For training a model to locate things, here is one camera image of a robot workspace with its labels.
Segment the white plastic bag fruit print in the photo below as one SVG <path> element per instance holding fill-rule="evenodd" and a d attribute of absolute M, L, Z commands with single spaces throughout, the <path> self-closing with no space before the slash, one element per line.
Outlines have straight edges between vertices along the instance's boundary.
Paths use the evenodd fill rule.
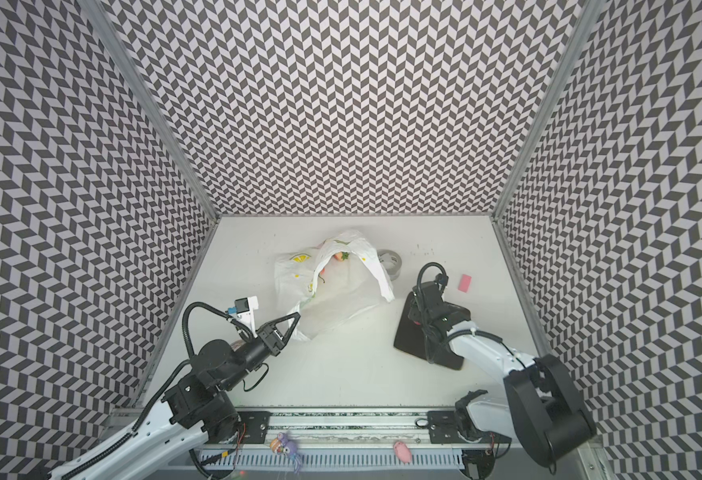
<path fill-rule="evenodd" d="M 345 261 L 334 258 L 349 252 Z M 282 254 L 274 266 L 277 312 L 299 312 L 293 338 L 308 342 L 395 300 L 378 250 L 358 230 L 342 231 L 320 245 Z"/>

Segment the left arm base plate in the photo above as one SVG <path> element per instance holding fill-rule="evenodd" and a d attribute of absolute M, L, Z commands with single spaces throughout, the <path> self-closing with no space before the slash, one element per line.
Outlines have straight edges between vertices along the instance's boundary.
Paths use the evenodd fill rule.
<path fill-rule="evenodd" d="M 240 411 L 234 423 L 236 441 L 245 445 L 266 443 L 272 413 L 268 410 Z"/>

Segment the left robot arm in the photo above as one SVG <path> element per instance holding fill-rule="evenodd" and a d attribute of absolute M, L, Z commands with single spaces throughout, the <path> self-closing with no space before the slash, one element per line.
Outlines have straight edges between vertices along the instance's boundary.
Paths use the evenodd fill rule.
<path fill-rule="evenodd" d="M 269 358 L 278 356 L 301 319 L 300 313 L 293 312 L 255 328 L 245 321 L 255 309 L 251 297 L 237 300 L 228 310 L 205 302 L 189 305 L 181 318 L 187 359 L 175 367 L 132 423 L 86 454 L 53 469 L 47 478 L 145 479 L 181 454 L 190 456 L 204 478 L 216 478 L 197 451 L 208 443 L 230 441 L 236 447 L 243 443 L 245 423 L 229 391 L 264 367 Z M 242 345 L 233 348 L 217 338 L 196 349 L 190 319 L 197 310 L 228 321 Z"/>

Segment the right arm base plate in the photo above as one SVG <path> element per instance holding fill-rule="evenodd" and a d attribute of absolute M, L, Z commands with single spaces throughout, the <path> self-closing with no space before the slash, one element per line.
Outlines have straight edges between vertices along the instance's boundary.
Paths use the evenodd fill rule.
<path fill-rule="evenodd" d="M 463 444 L 465 439 L 458 431 L 453 410 L 431 410 L 427 412 L 427 430 L 432 444 Z"/>

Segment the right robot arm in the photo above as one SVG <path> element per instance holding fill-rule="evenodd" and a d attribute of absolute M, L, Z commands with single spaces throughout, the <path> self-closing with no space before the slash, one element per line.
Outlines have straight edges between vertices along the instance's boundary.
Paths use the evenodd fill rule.
<path fill-rule="evenodd" d="M 423 336 L 424 359 L 436 364 L 447 353 L 467 360 L 503 385 L 505 398 L 486 390 L 456 402 L 460 435 L 475 442 L 492 433 L 519 442 L 527 455 L 550 473 L 558 461 L 589 442 L 597 424 L 568 368 L 552 354 L 535 357 L 482 330 L 470 311 L 444 298 L 449 276 L 438 262 L 418 272 L 408 320 Z"/>

